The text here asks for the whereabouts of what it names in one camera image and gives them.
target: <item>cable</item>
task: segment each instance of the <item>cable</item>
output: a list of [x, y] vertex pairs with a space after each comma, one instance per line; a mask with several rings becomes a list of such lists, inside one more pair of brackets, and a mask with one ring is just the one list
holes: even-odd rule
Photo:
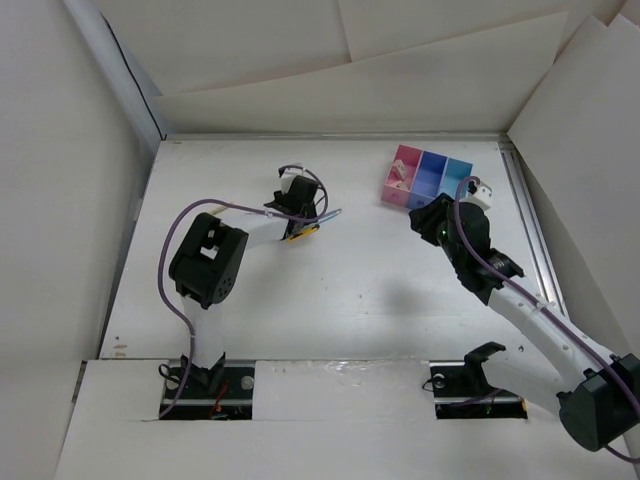
[[229, 389], [229, 382], [225, 381], [222, 384], [222, 388], [220, 389], [220, 393], [216, 397], [216, 402], [213, 404], [213, 407], [211, 407], [211, 410], [209, 410], [209, 418], [213, 418], [215, 413], [220, 411], [219, 410], [220, 407], [218, 406], [218, 404], [220, 403], [220, 400], [222, 399], [224, 394], [227, 393], [228, 389]]
[[171, 401], [171, 403], [167, 406], [167, 408], [165, 408], [162, 412], [160, 412], [160, 416], [159, 416], [160, 418], [167, 415], [173, 409], [173, 407], [176, 406], [176, 404], [178, 403], [178, 400], [180, 400], [180, 396], [182, 395], [184, 387], [187, 384], [189, 373], [191, 372], [191, 365], [193, 363], [193, 353], [195, 351], [195, 343], [196, 343], [196, 330], [195, 330], [195, 327], [193, 326], [193, 323], [191, 323], [191, 321], [187, 318], [187, 316], [184, 313], [182, 313], [175, 305], [171, 303], [171, 301], [167, 297], [167, 292], [165, 291], [165, 288], [164, 288], [164, 269], [165, 269], [165, 264], [167, 262], [167, 253], [169, 252], [169, 245], [171, 244], [173, 235], [178, 229], [178, 225], [180, 225], [180, 222], [182, 222], [184, 217], [186, 217], [189, 214], [189, 212], [191, 212], [193, 209], [198, 208], [202, 205], [210, 205], [210, 204], [220, 205], [230, 209], [240, 210], [242, 212], [255, 213], [257, 215], [266, 215], [266, 216], [275, 217], [275, 218], [283, 218], [285, 220], [294, 220], [296, 222], [301, 222], [301, 223], [314, 223], [322, 219], [322, 217], [325, 216], [329, 208], [329, 194], [327, 193], [327, 189], [324, 186], [324, 183], [322, 183], [320, 178], [318, 178], [318, 176], [316, 176], [313, 172], [311, 172], [310, 170], [306, 170], [304, 167], [300, 165], [285, 165], [283, 168], [295, 168], [298, 170], [302, 170], [303, 174], [305, 173], [309, 174], [311, 178], [313, 178], [316, 182], [318, 182], [318, 188], [322, 190], [326, 200], [320, 215], [314, 218], [300, 218], [300, 217], [295, 217], [293, 215], [286, 215], [284, 213], [272, 212], [267, 209], [251, 208], [251, 207], [245, 207], [242, 205], [236, 205], [234, 203], [225, 202], [223, 200], [218, 200], [216, 198], [205, 198], [202, 200], [197, 200], [190, 205], [187, 205], [178, 214], [176, 219], [171, 224], [171, 227], [169, 227], [167, 236], [164, 239], [164, 243], [162, 244], [160, 259], [158, 261], [158, 272], [157, 272], [157, 279], [156, 279], [157, 287], [158, 287], [158, 293], [160, 295], [160, 299], [162, 300], [162, 302], [180, 320], [182, 320], [182, 322], [187, 326], [187, 329], [189, 330], [189, 355], [187, 355], [187, 364], [184, 367], [184, 372], [182, 373], [182, 379], [180, 380], [180, 384], [178, 385], [178, 390], [176, 390], [176, 394], [173, 397], [173, 400]]
[[[467, 239], [467, 236], [464, 233], [464, 227], [462, 225], [462, 221], [460, 219], [460, 198], [462, 198], [462, 192], [466, 188], [469, 182], [474, 182], [475, 184], [480, 184], [480, 179], [478, 177], [469, 176], [462, 179], [462, 181], [458, 184], [458, 188], [456, 190], [456, 198], [453, 204], [453, 213], [455, 217], [456, 229], [458, 230], [458, 235], [462, 240], [467, 251], [471, 254], [471, 256], [482, 265], [488, 272], [490, 272], [493, 276], [498, 278], [499, 280], [507, 283], [511, 288], [516, 290], [520, 295], [522, 295], [526, 300], [528, 300], [532, 305], [538, 306], [540, 303], [535, 295], [529, 293], [525, 288], [518, 285], [516, 282], [511, 280], [509, 277], [503, 275], [498, 270], [496, 270], [492, 265], [486, 262], [479, 254], [476, 252], [471, 243]], [[631, 403], [631, 407], [633, 408], [636, 416], [640, 419], [640, 402], [633, 394], [631, 389], [624, 383], [624, 380], [618, 375], [615, 370], [609, 365], [607, 360], [602, 358], [598, 353], [593, 350], [589, 345], [582, 341], [580, 337], [578, 337], [575, 333], [571, 331], [569, 327], [567, 327], [555, 314], [549, 310], [546, 306], [542, 306], [541, 312], [549, 319], [549, 321], [558, 328], [562, 333], [564, 333], [573, 343], [575, 343], [578, 347], [580, 347], [583, 351], [585, 351], [591, 358], [593, 358], [597, 363], [599, 363], [604, 371], [609, 375], [609, 377], [620, 387], [625, 397]], [[614, 450], [610, 446], [604, 447], [608, 452], [612, 453], [616, 457], [620, 458], [629, 463], [640, 464], [640, 458], [632, 458], [628, 457], [616, 450]]]
[[129, 75], [131, 75], [131, 78], [133, 79], [133, 83], [135, 83], [136, 87], [138, 87], [138, 92], [140, 92], [140, 96], [142, 97], [142, 101], [144, 102], [144, 106], [147, 107], [147, 112], [149, 112], [149, 115], [151, 115], [151, 120], [153, 120], [153, 124], [156, 126], [156, 130], [158, 130], [158, 135], [160, 136], [160, 141], [166, 140], [167, 136], [166, 135], [164, 135], [164, 136], [162, 135], [162, 130], [160, 130], [160, 125], [158, 125], [158, 122], [156, 121], [156, 117], [154, 117], [153, 113], [151, 112], [151, 108], [149, 107], [149, 104], [147, 103], [147, 99], [145, 98], [144, 93], [142, 92], [142, 87], [140, 87], [140, 84], [138, 83], [138, 79], [133, 74], [133, 71], [131, 70], [131, 67], [129, 66], [129, 62], [127, 61], [127, 57], [124, 55], [124, 52], [122, 51], [122, 47], [120, 46], [120, 42], [118, 41], [118, 37], [116, 37], [116, 34], [113, 31], [113, 28], [111, 28], [111, 24], [109, 23], [109, 20], [107, 20], [105, 18], [105, 16], [102, 15], [102, 14], [100, 14], [100, 16], [102, 17], [102, 20], [104, 20], [104, 23], [107, 25], [107, 28], [109, 29], [109, 32], [111, 33], [111, 37], [113, 37], [113, 41], [116, 42], [116, 47], [118, 47], [118, 51], [120, 52], [120, 56], [122, 57], [122, 61], [124, 62], [124, 66], [127, 67], [127, 71], [129, 72]]

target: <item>purple cable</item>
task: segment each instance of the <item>purple cable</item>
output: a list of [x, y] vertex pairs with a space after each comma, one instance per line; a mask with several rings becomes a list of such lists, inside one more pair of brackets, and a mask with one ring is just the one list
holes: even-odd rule
[[[532, 295], [525, 288], [521, 287], [520, 285], [515, 283], [513, 280], [511, 280], [510, 278], [506, 277], [505, 275], [500, 273], [498, 270], [493, 268], [492, 265], [490, 265], [488, 262], [486, 262], [478, 254], [478, 252], [476, 252], [473, 249], [473, 247], [471, 246], [471, 243], [469, 243], [469, 240], [467, 239], [467, 236], [464, 233], [464, 228], [463, 228], [462, 222], [460, 220], [460, 199], [462, 198], [463, 190], [466, 188], [466, 186], [467, 186], [467, 184], [469, 182], [474, 182], [475, 184], [480, 184], [481, 183], [480, 179], [478, 177], [469, 176], [469, 177], [463, 178], [462, 181], [458, 184], [458, 189], [456, 190], [455, 203], [453, 204], [453, 213], [454, 213], [454, 217], [455, 217], [456, 229], [458, 230], [458, 235], [460, 236], [460, 239], [462, 240], [462, 243], [464, 244], [464, 246], [468, 250], [468, 252], [471, 254], [471, 256], [480, 265], [482, 265], [484, 268], [486, 268], [487, 271], [489, 271], [496, 278], [502, 280], [503, 282], [505, 282], [509, 286], [511, 286], [514, 290], [516, 290], [518, 293], [520, 293], [520, 295], [522, 295], [525, 299], [527, 299], [532, 305], [537, 306], [539, 304], [539, 301], [535, 297], [535, 295]], [[593, 358], [597, 363], [599, 363], [602, 366], [604, 371], [607, 372], [607, 374], [611, 377], [611, 379], [613, 379], [613, 381], [616, 383], [616, 385], [618, 385], [618, 387], [620, 387], [620, 389], [624, 393], [625, 397], [627, 397], [627, 400], [629, 400], [629, 402], [631, 403], [631, 406], [632, 406], [635, 414], [638, 416], [638, 418], [640, 418], [640, 402], [638, 402], [638, 399], [633, 394], [631, 389], [627, 386], [626, 383], [624, 383], [624, 380], [622, 380], [622, 378], [620, 378], [620, 375], [618, 375], [615, 372], [615, 370], [613, 370], [613, 368], [611, 368], [609, 363], [604, 358], [602, 358], [600, 355], [598, 355], [598, 353], [595, 350], [593, 350], [589, 345], [587, 345], [585, 342], [583, 342], [580, 337], [578, 337], [575, 333], [573, 333], [571, 331], [571, 329], [569, 329], [564, 323], [562, 323], [562, 321], [560, 321], [560, 319], [558, 319], [555, 316], [555, 314], [551, 310], [549, 310], [546, 306], [543, 306], [541, 311], [556, 328], [558, 328], [569, 339], [571, 339], [571, 341], [573, 343], [575, 343], [578, 347], [580, 347], [582, 350], [584, 350], [591, 358]], [[633, 464], [640, 464], [640, 458], [628, 457], [628, 456], [626, 456], [626, 455], [614, 450], [609, 445], [607, 445], [605, 447], [605, 449], [608, 452], [610, 452], [613, 455], [615, 455], [616, 457], [620, 458], [621, 460], [624, 460], [626, 462], [633, 463]]]
[[297, 170], [302, 170], [303, 174], [308, 173], [311, 178], [313, 178], [316, 182], [318, 182], [318, 186], [320, 190], [322, 190], [322, 192], [324, 193], [324, 206], [322, 208], [322, 213], [320, 213], [320, 215], [314, 218], [300, 218], [300, 217], [295, 217], [293, 215], [286, 215], [284, 213], [277, 213], [277, 212], [270, 212], [270, 211], [267, 212], [266, 209], [235, 205], [233, 203], [228, 203], [223, 200], [218, 200], [216, 198], [205, 198], [205, 199], [193, 202], [192, 204], [188, 205], [184, 210], [182, 210], [180, 214], [176, 217], [176, 219], [173, 221], [173, 223], [171, 224], [171, 227], [169, 228], [169, 231], [167, 232], [167, 236], [164, 239], [164, 243], [162, 244], [162, 250], [160, 252], [160, 260], [158, 261], [158, 276], [157, 276], [158, 293], [160, 294], [160, 298], [162, 299], [162, 302], [167, 306], [167, 308], [171, 310], [180, 320], [182, 320], [184, 324], [187, 326], [187, 328], [189, 329], [189, 355], [187, 356], [187, 364], [184, 367], [184, 373], [182, 375], [182, 379], [180, 379], [178, 390], [176, 390], [176, 394], [173, 397], [173, 400], [171, 401], [171, 403], [167, 406], [167, 408], [165, 408], [162, 412], [160, 412], [160, 415], [159, 415], [160, 418], [168, 414], [173, 409], [173, 407], [176, 406], [176, 403], [178, 403], [178, 400], [180, 400], [180, 396], [182, 395], [184, 387], [187, 384], [187, 379], [189, 378], [189, 372], [191, 372], [191, 364], [193, 363], [193, 352], [195, 350], [195, 343], [196, 343], [196, 330], [193, 326], [193, 323], [191, 323], [191, 321], [187, 318], [187, 316], [184, 313], [182, 313], [175, 305], [171, 303], [171, 301], [167, 297], [167, 293], [164, 288], [164, 267], [167, 262], [167, 253], [169, 252], [169, 245], [171, 244], [171, 239], [173, 238], [173, 235], [176, 233], [176, 230], [178, 229], [178, 225], [180, 225], [180, 222], [184, 219], [184, 217], [186, 217], [189, 214], [189, 212], [191, 212], [194, 208], [198, 208], [202, 205], [210, 205], [210, 204], [221, 205], [223, 207], [227, 207], [234, 210], [255, 213], [258, 215], [268, 215], [275, 218], [283, 218], [285, 220], [294, 220], [301, 223], [314, 223], [322, 219], [322, 217], [327, 213], [327, 210], [329, 209], [329, 194], [327, 193], [327, 189], [325, 188], [322, 181], [313, 172], [306, 170], [304, 167], [300, 165], [285, 165], [282, 168], [294, 168]]

